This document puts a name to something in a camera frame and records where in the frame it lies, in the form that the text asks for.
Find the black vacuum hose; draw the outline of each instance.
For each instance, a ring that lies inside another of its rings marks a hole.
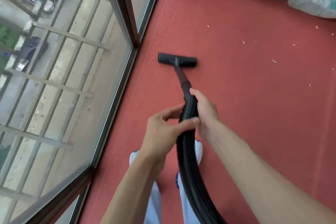
[[[179,122],[198,117],[197,99],[189,93],[190,82],[182,83],[185,105]],[[183,188],[191,208],[202,224],[227,224],[213,204],[204,185],[195,155],[195,130],[177,139],[177,159]]]

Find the red carpet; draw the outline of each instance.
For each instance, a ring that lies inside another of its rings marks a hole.
[[[283,1],[157,0],[81,223],[101,220],[130,153],[140,148],[147,118],[183,101],[174,69],[157,62],[158,52],[197,57],[197,67],[186,74],[217,104],[222,120],[336,211],[335,41],[334,21]],[[174,148],[158,180],[163,224],[183,223],[177,170]],[[230,224],[257,223],[205,143],[200,170]]]

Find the leg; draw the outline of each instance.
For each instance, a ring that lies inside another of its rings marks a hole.
[[[195,152],[196,152],[197,162],[198,164],[200,164],[202,155],[203,155],[203,146],[202,146],[202,143],[199,141],[195,141]],[[180,173],[178,172],[176,176],[177,176],[176,184],[177,184],[177,187],[180,189],[184,224],[200,224],[198,218],[196,217],[194,211],[191,208],[187,195],[184,192]]]
[[[138,152],[135,151],[130,155],[129,165],[132,164]],[[156,181],[154,181],[150,193],[144,224],[161,224],[161,195]]]

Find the person's left hand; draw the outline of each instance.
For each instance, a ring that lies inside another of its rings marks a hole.
[[[178,124],[168,124],[169,119],[178,119],[184,104],[168,108],[148,119],[145,137],[139,154],[154,161],[156,171],[160,172],[167,154],[173,148],[177,137],[185,131],[193,130],[200,120],[194,117]]]

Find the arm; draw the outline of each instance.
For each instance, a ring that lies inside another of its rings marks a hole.
[[[266,223],[336,223],[336,214],[283,177],[219,120],[216,107],[200,91],[202,137],[206,138],[233,178],[254,215]]]
[[[121,180],[100,224],[143,223],[154,180],[164,167],[167,154],[177,137],[195,129],[198,118],[168,124],[179,118],[183,105],[169,108],[148,119],[146,134],[139,154]]]

